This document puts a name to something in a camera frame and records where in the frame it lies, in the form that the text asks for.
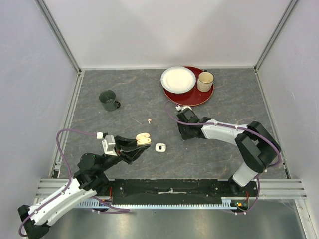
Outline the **beige small charging case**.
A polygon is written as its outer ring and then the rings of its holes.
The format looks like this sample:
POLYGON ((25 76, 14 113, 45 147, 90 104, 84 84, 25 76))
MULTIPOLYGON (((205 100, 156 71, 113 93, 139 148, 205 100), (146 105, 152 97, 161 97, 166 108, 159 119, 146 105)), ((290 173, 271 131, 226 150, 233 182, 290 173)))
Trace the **beige small charging case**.
POLYGON ((136 135, 137 145, 148 145, 151 143, 150 134, 147 132, 136 135))

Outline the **white charging case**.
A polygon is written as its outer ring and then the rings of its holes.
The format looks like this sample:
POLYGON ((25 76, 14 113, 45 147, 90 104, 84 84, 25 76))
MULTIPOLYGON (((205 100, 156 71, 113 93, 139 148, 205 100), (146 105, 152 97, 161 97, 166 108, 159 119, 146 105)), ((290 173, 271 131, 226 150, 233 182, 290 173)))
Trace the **white charging case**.
POLYGON ((155 151, 160 153, 166 152, 166 145, 164 143, 157 143, 155 145, 155 151))

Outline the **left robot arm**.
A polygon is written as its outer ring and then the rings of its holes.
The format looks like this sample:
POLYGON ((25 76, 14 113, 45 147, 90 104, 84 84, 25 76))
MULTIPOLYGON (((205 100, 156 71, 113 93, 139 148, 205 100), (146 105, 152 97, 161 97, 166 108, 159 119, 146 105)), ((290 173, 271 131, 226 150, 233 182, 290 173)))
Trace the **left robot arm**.
POLYGON ((40 239, 49 232, 64 214, 93 196, 104 196, 109 192, 110 180, 105 171, 119 162, 132 164, 149 148, 149 133, 140 133, 134 139, 98 132, 93 135, 101 140, 102 155, 85 153, 78 164, 79 170, 70 174, 68 182, 35 205, 22 205, 18 209, 21 237, 40 239))

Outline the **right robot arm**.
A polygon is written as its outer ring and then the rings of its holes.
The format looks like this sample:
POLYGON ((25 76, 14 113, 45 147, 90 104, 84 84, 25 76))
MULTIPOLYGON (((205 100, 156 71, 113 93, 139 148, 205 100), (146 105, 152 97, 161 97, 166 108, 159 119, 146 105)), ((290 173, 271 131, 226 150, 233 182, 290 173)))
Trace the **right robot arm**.
POLYGON ((271 166, 276 158, 278 163, 281 162, 279 144, 257 121, 248 125, 235 125, 208 117, 199 119, 188 106, 177 106, 176 110, 176 122, 183 140, 213 139, 238 147, 244 162, 228 183, 228 190, 234 196, 244 193, 246 185, 271 166))

